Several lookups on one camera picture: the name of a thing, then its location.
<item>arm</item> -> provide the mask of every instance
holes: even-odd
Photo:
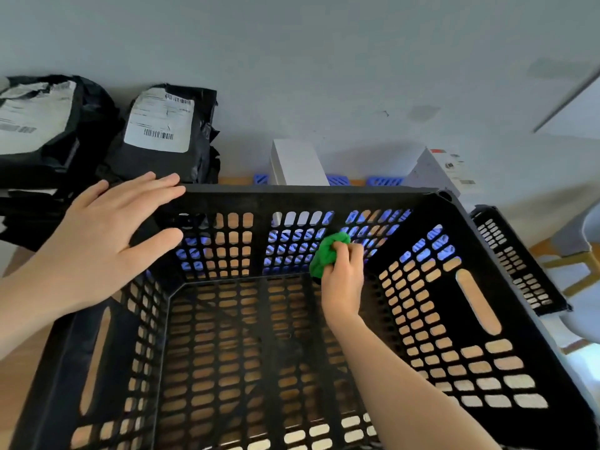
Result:
[[[130,248],[140,224],[185,192],[176,174],[147,173],[81,193],[48,241],[25,265],[0,279],[0,359],[64,314],[110,297],[183,238],[169,228]]]
[[[396,356],[358,316],[363,246],[335,242],[334,249],[335,267],[327,266],[323,274],[323,313],[383,446],[387,450],[498,450],[467,411]]]

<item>small black crate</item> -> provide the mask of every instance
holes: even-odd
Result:
[[[340,230],[365,246],[364,321],[494,439],[599,447],[589,394],[450,194],[191,185],[141,232],[173,226],[182,245],[117,301],[56,322],[12,449],[380,448],[307,273],[319,241]],[[470,304],[464,275],[487,301]],[[495,319],[480,323],[486,302]]]
[[[471,217],[500,265],[538,316],[571,310],[565,296],[548,278],[498,208],[477,205]]]

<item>person's left hand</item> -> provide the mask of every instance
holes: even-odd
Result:
[[[73,201],[54,234],[9,278],[22,287],[34,284],[63,312],[108,298],[183,238],[180,229],[167,228],[129,247],[146,218],[184,194],[177,183],[177,174],[156,180],[153,172],[108,191],[107,181],[98,182]]]

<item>barcode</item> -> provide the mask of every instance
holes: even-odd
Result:
[[[33,128],[30,126],[19,126],[19,125],[9,125],[7,123],[0,123],[0,131],[9,131],[10,133],[24,133],[31,134],[37,128]]]
[[[183,103],[183,104],[191,105],[190,99],[184,99],[183,97],[177,97],[177,96],[172,95],[171,93],[165,93],[164,95],[167,97],[167,99],[170,99],[171,101],[175,101],[176,103]]]
[[[71,81],[67,81],[67,82],[63,82],[63,83],[57,83],[56,85],[54,85],[54,87],[52,87],[53,90],[68,90],[69,87],[71,86]]]
[[[161,132],[161,131],[154,131],[153,129],[144,129],[144,135],[147,135],[149,137],[156,137],[159,139],[166,139],[166,140],[173,140],[173,134],[171,134],[170,132]]]

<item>forearm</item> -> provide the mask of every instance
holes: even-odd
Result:
[[[360,317],[330,326],[387,450],[499,449],[476,420],[395,355]]]
[[[0,359],[68,312],[44,296],[44,287],[14,273],[0,279]]]

